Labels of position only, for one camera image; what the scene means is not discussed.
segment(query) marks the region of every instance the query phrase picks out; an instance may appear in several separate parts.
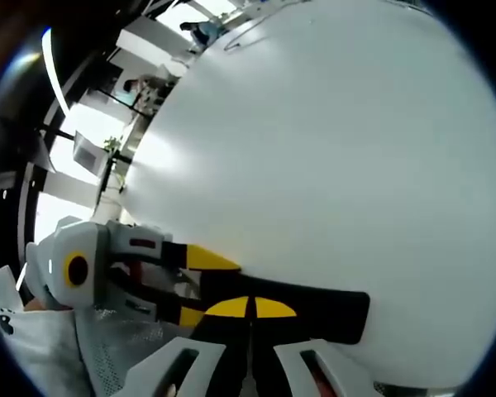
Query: wall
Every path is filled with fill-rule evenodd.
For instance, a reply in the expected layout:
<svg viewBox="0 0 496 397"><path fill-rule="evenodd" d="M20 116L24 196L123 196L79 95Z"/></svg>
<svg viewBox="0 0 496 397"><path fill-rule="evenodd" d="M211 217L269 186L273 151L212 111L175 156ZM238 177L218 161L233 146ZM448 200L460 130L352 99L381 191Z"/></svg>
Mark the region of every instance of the wall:
<svg viewBox="0 0 496 397"><path fill-rule="evenodd" d="M122 206L119 204L119 189L122 183L115 174L108 178L107 189L99 199L99 205L92 216L92 220L105 224L111 219L119 219L122 213Z"/></svg>
<svg viewBox="0 0 496 397"><path fill-rule="evenodd" d="M140 17L121 31L117 46L158 67L182 55L190 43L167 26Z"/></svg>
<svg viewBox="0 0 496 397"><path fill-rule="evenodd" d="M125 123L118 118L108 115L96 108L76 103L70 110L70 115L63 122L63 131L74 135L79 131L94 145L103 146L111 136L119 137L123 133Z"/></svg>
<svg viewBox="0 0 496 397"><path fill-rule="evenodd" d="M40 193L36 206L34 242L38 244L53 233L60 219L72 216L88 220L92 212L92 207L73 203L48 193Z"/></svg>
<svg viewBox="0 0 496 397"><path fill-rule="evenodd" d="M236 7L244 7L245 0L230 0L230 3Z"/></svg>
<svg viewBox="0 0 496 397"><path fill-rule="evenodd" d="M97 190L95 184L87 184L60 172L49 172L44 184L44 193L88 208L93 208Z"/></svg>
<svg viewBox="0 0 496 397"><path fill-rule="evenodd" d="M142 74L155 74L158 69L151 62L147 62L143 58L123 49L120 49L117 54L114 55L110 60L110 63L123 69L113 92L123 91L123 84L128 79L136 79Z"/></svg>
<svg viewBox="0 0 496 397"><path fill-rule="evenodd" d="M132 119L133 111L125 105L122 105L118 101L115 101L111 98L104 102L99 98L89 96L85 93L79 100L79 103L103 112L108 116L112 116L125 124L128 124Z"/></svg>
<svg viewBox="0 0 496 397"><path fill-rule="evenodd" d="M188 5L193 7L194 9L200 11L202 14L204 14L206 17L209 19L213 19L216 17L212 12L210 12L207 8L204 6L198 4L197 2L188 2Z"/></svg>

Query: white panel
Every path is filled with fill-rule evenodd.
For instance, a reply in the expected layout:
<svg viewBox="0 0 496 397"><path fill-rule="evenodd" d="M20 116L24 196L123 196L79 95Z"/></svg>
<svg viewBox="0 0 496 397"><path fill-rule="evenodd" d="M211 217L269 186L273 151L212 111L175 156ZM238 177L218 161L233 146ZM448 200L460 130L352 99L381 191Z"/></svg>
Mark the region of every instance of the white panel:
<svg viewBox="0 0 496 397"><path fill-rule="evenodd" d="M160 109L126 210L248 274L369 293L342 350L379 381L459 385L496 333L496 99L470 55L376 0L287 7L224 52L235 36Z"/></svg>
<svg viewBox="0 0 496 397"><path fill-rule="evenodd" d="M124 124L131 121L132 115L134 114L131 109L111 98L106 98L104 101L100 98L103 98L103 96L93 97L92 95L88 95L87 92L83 95L79 102L89 108L96 109L99 112L103 112L108 116L114 117Z"/></svg>
<svg viewBox="0 0 496 397"><path fill-rule="evenodd" d="M132 24L127 26L125 30L149 41L151 44L166 51L172 56L179 55L189 47L189 41L161 23L145 17L136 19Z"/></svg>
<svg viewBox="0 0 496 397"><path fill-rule="evenodd" d="M74 161L74 141L57 136L51 147L50 158L55 170L62 174L92 185L97 184L99 181L96 175L91 174Z"/></svg>
<svg viewBox="0 0 496 397"><path fill-rule="evenodd" d="M129 31L121 31L116 45L155 66L160 66L171 59L167 51Z"/></svg>
<svg viewBox="0 0 496 397"><path fill-rule="evenodd" d="M106 139L121 136L124 126L125 123L116 117L84 103L76 103L64 120L63 131L72 135L79 131L94 145L103 147Z"/></svg>
<svg viewBox="0 0 496 397"><path fill-rule="evenodd" d="M5 265L0 268L0 308L21 312L24 304L15 288L15 276L11 268Z"/></svg>
<svg viewBox="0 0 496 397"><path fill-rule="evenodd" d="M71 203L93 208L95 205L97 185L88 184L66 174L48 173L44 183L44 192Z"/></svg>

